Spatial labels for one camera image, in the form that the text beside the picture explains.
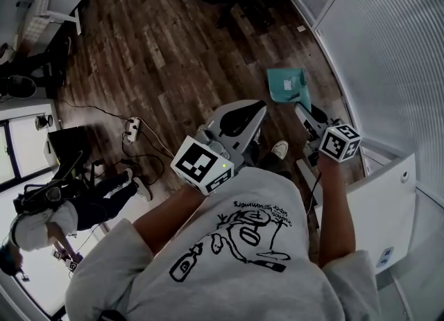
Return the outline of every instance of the shoe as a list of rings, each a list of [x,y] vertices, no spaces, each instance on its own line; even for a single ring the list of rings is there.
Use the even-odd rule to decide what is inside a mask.
[[[133,183],[137,185],[136,196],[143,200],[146,200],[147,202],[150,202],[153,197],[151,197],[150,191],[144,186],[142,181],[138,177],[136,177],[133,179]]]
[[[126,182],[131,182],[131,180],[133,180],[133,170],[131,168],[127,168],[125,170],[126,175],[128,176],[128,179],[126,180]]]
[[[256,136],[255,136],[255,138],[253,139],[253,141],[256,143],[256,144],[258,144],[259,145],[259,137],[261,136],[261,129],[259,129],[257,132],[256,132]]]
[[[285,156],[287,156],[288,150],[289,150],[289,143],[286,142],[285,140],[281,140],[273,146],[271,152],[274,153],[276,156],[278,156],[280,159],[284,159]]]
[[[65,41],[65,45],[67,47],[67,55],[71,55],[71,38],[67,36],[67,40]]]

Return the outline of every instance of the wooden floor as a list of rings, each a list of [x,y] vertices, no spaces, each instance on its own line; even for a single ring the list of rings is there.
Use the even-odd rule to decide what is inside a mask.
[[[269,114],[262,128],[262,153],[276,141],[287,140],[294,182],[306,197],[308,188],[294,168],[302,157],[305,131],[292,105],[271,101],[266,69],[305,69],[314,102],[336,115],[343,115],[341,93],[313,35],[297,30],[304,22],[291,2],[263,2],[275,19],[266,30],[245,17],[238,6],[228,25],[219,30],[215,26],[219,7],[200,0],[87,0],[80,9],[83,33],[80,37],[73,33],[67,80],[58,98],[73,105],[96,105],[121,116],[140,116],[174,153],[186,135],[193,136],[221,104],[262,99]],[[124,121],[92,108],[70,108],[61,101],[57,107],[64,128],[91,128],[94,159],[103,157],[111,165],[124,157]],[[126,150],[156,154],[142,136]],[[162,160],[165,174],[151,187],[161,199],[180,184],[169,168],[170,161]],[[152,182],[160,165],[154,159],[139,161],[145,182]],[[117,166],[118,171],[124,168]],[[356,160],[346,171],[349,182],[362,175]]]

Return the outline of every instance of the teal towel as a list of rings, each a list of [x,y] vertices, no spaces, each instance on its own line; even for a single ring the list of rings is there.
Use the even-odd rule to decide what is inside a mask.
[[[277,103],[301,102],[308,110],[311,100],[303,69],[267,69],[268,88]]]

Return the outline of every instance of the white t-shirt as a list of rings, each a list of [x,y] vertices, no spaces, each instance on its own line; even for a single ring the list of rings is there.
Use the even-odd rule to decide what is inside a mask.
[[[367,252],[308,258],[307,217],[289,180],[245,168],[211,195],[155,258],[121,221],[83,260],[66,294],[70,320],[118,310],[128,321],[374,320]]]
[[[23,251],[39,250],[51,245],[48,239],[48,229],[46,223],[57,223],[65,236],[77,232],[78,216],[74,206],[69,202],[64,202],[56,211],[45,210],[41,213],[20,218],[17,226],[13,229],[15,219],[11,224],[10,241],[15,242]]]

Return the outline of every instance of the dark pants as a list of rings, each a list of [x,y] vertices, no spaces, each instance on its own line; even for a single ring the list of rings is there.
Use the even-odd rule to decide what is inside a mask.
[[[59,53],[38,53],[37,55],[30,57],[21,57],[17,55],[14,61],[7,62],[0,67],[0,78],[7,78],[10,76],[18,75],[25,76],[32,79],[37,87],[57,87],[61,85],[64,79],[63,73],[58,73],[56,68],[64,68],[64,62],[66,56],[60,55]],[[52,76],[35,77],[31,74],[40,67],[52,63],[53,73]]]
[[[251,160],[257,168],[276,173],[291,180],[291,173],[288,164],[285,161],[271,152],[267,153],[259,160],[259,146],[255,142],[251,143],[250,149]]]
[[[104,198],[109,192],[128,180],[126,173],[102,180],[85,195],[69,200],[78,214],[77,230],[90,229],[94,225],[115,218],[126,202],[136,194],[137,185],[130,183],[111,196]]]

